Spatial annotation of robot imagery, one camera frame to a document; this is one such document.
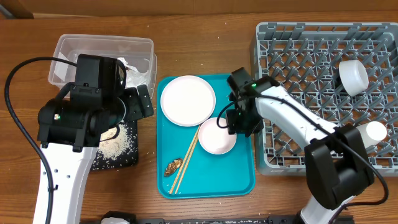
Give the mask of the wooden chopstick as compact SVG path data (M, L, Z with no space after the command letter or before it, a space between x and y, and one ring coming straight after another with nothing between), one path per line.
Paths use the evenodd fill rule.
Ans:
M184 175L181 175L181 176L180 176L180 181L181 181L181 183L182 183L183 178L185 177L185 173L184 173ZM174 192L173 194L178 194L180 185L179 185L179 187L175 186L176 192Z
M178 173L177 173L177 176L175 177L175 180L174 180L174 182L173 182L173 184L172 184L172 187L171 187L171 189L170 189L170 191L169 191L169 194L170 194L170 195L172 195L174 192L176 192L175 186L179 187L179 185L180 185L180 183L181 183L181 181L180 181L180 176L181 176L181 175L184 175L184 173L185 173L185 167L187 166L187 164L188 164L189 161L190 161L190 157L192 156L192 152L193 152L193 150L194 150L194 148L195 148L195 146L196 146L196 143L197 143L197 141L198 141L198 132L199 132L199 129L200 129L200 126L197 128L197 130L196 130L196 132L195 132L195 135L194 135L194 137L193 137L193 139L192 139L192 141L191 141L191 143L190 143L190 146L189 146L189 148L188 148L188 150L187 150L187 153L186 153L186 155L185 155L185 157L184 157L184 159L183 159L182 165L181 165L181 167L179 168L179 171L178 171Z

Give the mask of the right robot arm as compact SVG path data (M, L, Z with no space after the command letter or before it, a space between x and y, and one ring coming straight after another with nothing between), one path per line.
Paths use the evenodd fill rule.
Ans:
M250 136L268 119L304 150L312 197L296 222L335 223L354 204L352 198L374 183L375 169L366 149L386 137L381 123L339 127L306 109L271 77L254 80L241 72L230 75L227 82L234 108L226 106L222 112L229 133Z

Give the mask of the large white plate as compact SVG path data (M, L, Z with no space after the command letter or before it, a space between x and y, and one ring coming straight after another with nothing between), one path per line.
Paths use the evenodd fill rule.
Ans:
M213 114L215 106L216 95L211 85L193 75L173 79L160 96L164 116L183 127L202 124Z

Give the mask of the small white cup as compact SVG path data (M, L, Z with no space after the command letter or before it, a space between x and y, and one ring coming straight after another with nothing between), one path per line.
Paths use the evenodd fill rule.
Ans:
M356 128L361 135L365 148L376 146L387 136L387 128L378 121L371 121Z

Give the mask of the white napkin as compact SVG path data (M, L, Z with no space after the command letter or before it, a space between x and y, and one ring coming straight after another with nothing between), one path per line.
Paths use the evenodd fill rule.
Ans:
M142 73L135 66L129 65L124 57L119 57L127 71L126 88L137 87L139 85L149 85L150 73L148 71Z

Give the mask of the pink bowl with crumbs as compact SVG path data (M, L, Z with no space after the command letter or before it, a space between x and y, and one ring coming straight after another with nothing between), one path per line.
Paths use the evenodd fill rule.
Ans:
M236 144L237 135L229 134L227 128L220 128L217 117L206 120L200 127L198 140L206 152L215 155L226 154Z

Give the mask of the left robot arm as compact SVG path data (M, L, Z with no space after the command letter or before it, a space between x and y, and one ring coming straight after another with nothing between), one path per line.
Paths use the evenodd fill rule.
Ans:
M137 124L122 124L120 134L106 140L104 147L84 147L72 151L71 145L51 143L44 149L53 175L50 223L78 223L89 171L133 166L138 162Z

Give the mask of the brown food scrap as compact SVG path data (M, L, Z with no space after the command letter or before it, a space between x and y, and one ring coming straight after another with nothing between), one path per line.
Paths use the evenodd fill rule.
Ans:
M174 174L182 165L183 159L178 158L174 159L171 163L169 163L165 169L164 176L169 177Z

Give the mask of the grey-green ceramic bowl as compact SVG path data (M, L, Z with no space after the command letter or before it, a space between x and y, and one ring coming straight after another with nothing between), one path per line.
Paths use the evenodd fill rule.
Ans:
M356 96L368 88L368 73L359 60L342 61L338 70L343 88L350 96Z

